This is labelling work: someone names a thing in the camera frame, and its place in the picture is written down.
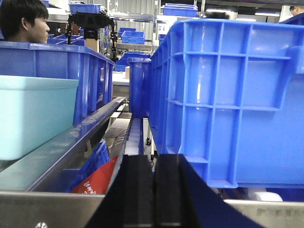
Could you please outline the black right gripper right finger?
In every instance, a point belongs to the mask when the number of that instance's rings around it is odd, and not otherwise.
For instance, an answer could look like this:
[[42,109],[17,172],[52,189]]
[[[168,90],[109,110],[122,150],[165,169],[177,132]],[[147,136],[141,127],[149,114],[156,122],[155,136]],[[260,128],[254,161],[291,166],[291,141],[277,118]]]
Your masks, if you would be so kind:
[[259,228],[216,194],[182,154],[161,154],[154,176],[157,228]]

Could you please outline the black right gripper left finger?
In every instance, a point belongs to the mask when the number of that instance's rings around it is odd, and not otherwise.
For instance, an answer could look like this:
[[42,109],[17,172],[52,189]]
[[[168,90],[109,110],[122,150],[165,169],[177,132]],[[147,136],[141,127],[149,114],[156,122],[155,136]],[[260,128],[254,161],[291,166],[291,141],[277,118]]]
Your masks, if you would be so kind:
[[145,155],[125,155],[86,228],[153,227],[152,170]]

